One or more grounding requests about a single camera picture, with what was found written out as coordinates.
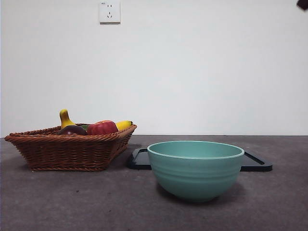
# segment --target electrical outlet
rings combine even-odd
[[[100,2],[100,23],[120,23],[120,0],[105,0]]]

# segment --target ceramic bowl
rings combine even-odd
[[[147,147],[158,183],[169,193],[192,202],[223,194],[241,170],[242,148],[208,141],[167,141]]]

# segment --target brown wicker basket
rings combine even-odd
[[[102,171],[123,152],[136,129],[131,125],[107,135],[56,135],[61,126],[11,133],[5,137],[33,171]]]

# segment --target tray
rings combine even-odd
[[[148,151],[146,148],[135,149],[127,160],[131,169],[151,170]],[[244,153],[241,172],[267,172],[273,169],[273,164],[251,153]]]

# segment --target banana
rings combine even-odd
[[[60,119],[61,119],[61,129],[65,128],[68,125],[76,125],[69,119],[67,109],[62,109],[60,111]]]
[[[117,122],[116,127],[120,131],[120,130],[123,130],[123,129],[130,127],[132,124],[133,124],[132,121],[123,120],[123,121]]]

